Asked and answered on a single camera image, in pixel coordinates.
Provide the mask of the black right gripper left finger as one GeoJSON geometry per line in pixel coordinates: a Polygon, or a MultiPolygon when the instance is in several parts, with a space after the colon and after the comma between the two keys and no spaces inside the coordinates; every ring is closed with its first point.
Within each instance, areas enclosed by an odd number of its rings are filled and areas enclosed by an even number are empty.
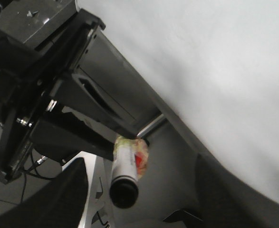
{"type": "Polygon", "coordinates": [[[59,163],[71,160],[81,151],[109,161],[114,157],[114,144],[72,113],[44,113],[29,138],[37,152],[59,163]]]}

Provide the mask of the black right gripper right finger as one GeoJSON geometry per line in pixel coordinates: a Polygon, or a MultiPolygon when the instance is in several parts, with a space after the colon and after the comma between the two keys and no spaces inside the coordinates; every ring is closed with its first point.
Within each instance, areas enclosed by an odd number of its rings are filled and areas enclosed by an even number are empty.
{"type": "Polygon", "coordinates": [[[90,78],[80,74],[64,74],[50,96],[59,103],[78,111],[129,139],[137,136],[136,129],[123,120],[100,95],[90,78]]]}

